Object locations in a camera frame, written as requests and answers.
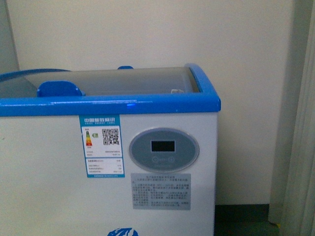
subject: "blue logo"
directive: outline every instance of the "blue logo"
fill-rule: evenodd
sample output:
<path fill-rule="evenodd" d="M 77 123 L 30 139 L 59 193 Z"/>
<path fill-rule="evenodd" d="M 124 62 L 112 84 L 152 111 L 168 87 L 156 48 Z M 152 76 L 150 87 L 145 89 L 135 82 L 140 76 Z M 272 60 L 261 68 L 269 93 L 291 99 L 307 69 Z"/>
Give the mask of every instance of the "blue logo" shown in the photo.
<path fill-rule="evenodd" d="M 109 232 L 107 236 L 139 236 L 137 231 L 132 228 L 119 228 Z"/>

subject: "qr code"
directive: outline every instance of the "qr code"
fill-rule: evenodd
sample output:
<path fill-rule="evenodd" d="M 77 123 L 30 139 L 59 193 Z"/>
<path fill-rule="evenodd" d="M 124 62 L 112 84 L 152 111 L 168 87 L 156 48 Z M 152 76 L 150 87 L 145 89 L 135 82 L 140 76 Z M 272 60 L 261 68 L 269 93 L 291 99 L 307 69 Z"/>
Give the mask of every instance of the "qr code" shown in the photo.
<path fill-rule="evenodd" d="M 118 129 L 102 129 L 104 145 L 119 145 Z"/>

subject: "blue lid handle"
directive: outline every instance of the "blue lid handle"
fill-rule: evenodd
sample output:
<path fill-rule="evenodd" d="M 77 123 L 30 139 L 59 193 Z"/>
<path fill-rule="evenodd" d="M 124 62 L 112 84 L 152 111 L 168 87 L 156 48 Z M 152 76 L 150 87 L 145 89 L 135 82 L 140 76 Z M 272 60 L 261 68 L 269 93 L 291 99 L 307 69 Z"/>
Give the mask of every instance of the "blue lid handle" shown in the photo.
<path fill-rule="evenodd" d="M 118 70 L 124 70 L 124 69 L 133 69 L 133 67 L 130 65 L 122 65 L 122 66 L 118 67 Z"/>
<path fill-rule="evenodd" d="M 74 83 L 66 80 L 46 81 L 37 90 L 37 97 L 85 96 Z"/>

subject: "control button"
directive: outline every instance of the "control button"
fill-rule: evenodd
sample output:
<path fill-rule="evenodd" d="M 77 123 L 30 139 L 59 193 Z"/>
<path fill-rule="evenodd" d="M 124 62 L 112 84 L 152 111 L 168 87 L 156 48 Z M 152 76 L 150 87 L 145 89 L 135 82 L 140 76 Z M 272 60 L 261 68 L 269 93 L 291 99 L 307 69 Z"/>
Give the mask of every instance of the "control button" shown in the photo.
<path fill-rule="evenodd" d="M 157 156 L 152 157 L 152 161 L 153 161 L 154 163 L 157 163 L 157 162 L 158 162 L 158 157 L 157 157 Z"/>
<path fill-rule="evenodd" d="M 169 162 L 169 163 L 174 163 L 174 162 L 175 162 L 175 158 L 174 158 L 173 156 L 170 156 L 170 157 L 168 158 L 168 162 Z"/>

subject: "gray oval control panel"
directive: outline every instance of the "gray oval control panel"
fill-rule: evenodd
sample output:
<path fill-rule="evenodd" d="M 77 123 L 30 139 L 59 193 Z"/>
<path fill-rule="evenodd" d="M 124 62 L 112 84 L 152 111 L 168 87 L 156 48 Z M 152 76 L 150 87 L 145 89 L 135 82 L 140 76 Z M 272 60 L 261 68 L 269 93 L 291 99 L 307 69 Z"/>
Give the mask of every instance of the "gray oval control panel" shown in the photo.
<path fill-rule="evenodd" d="M 196 140 L 172 128 L 155 128 L 138 134 L 129 147 L 131 159 L 152 172 L 175 172 L 191 165 L 199 154 Z"/>

